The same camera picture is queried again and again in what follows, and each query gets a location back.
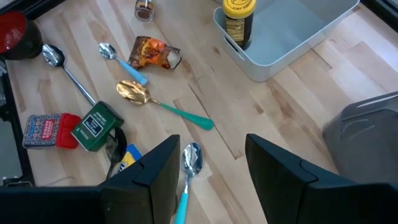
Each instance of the gray bin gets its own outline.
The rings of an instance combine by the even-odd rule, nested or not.
[[[224,48],[255,82],[264,82],[319,44],[359,0],[257,0],[252,42],[243,51],[225,32],[222,8],[214,21]]]

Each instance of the crumpled packet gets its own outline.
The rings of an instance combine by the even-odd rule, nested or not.
[[[166,69],[175,68],[181,62],[180,51],[155,38],[139,36],[136,38],[128,63],[135,69],[150,63]]]

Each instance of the spoon with blue handle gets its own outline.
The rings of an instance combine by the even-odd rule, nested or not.
[[[150,97],[149,91],[147,88],[143,87],[142,85],[133,82],[133,81],[120,81],[118,85],[116,86],[116,89],[118,90],[119,94],[123,96],[123,98],[130,100],[131,102],[137,104],[137,105],[143,105],[148,102],[153,102],[156,103],[160,106],[162,106],[165,109],[168,109],[170,111],[173,111],[174,113],[180,115],[181,117],[191,121],[192,123],[196,124],[197,126],[205,129],[205,130],[211,130],[214,127],[214,121],[208,118],[204,118],[195,114],[187,113],[185,111],[176,109],[174,107],[171,107],[169,105],[166,105],[164,103],[160,103],[152,97]]]
[[[180,205],[178,206],[177,214],[175,215],[175,224],[184,224],[185,216],[187,214],[189,185],[194,176],[199,174],[203,167],[203,154],[198,143],[190,143],[182,152],[181,169],[187,175],[185,179],[185,187],[181,196]]]
[[[137,70],[132,68],[129,64],[127,64],[125,61],[122,61],[118,57],[116,50],[112,47],[112,45],[104,42],[100,43],[98,45],[98,50],[104,58],[110,60],[116,59],[125,69],[125,71],[127,71],[128,74],[130,74],[134,79],[136,79],[138,83],[140,83],[141,85],[148,84],[148,79],[145,76],[143,76],[141,73],[139,73]]]

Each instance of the yellow jar lid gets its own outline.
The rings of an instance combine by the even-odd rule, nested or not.
[[[223,10],[232,19],[250,16],[256,8],[256,0],[223,0]]]

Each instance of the bottle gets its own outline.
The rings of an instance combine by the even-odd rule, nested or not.
[[[227,34],[243,49],[251,43],[256,0],[223,0]]]
[[[149,22],[154,18],[154,3],[152,0],[137,0],[134,15],[142,22]]]

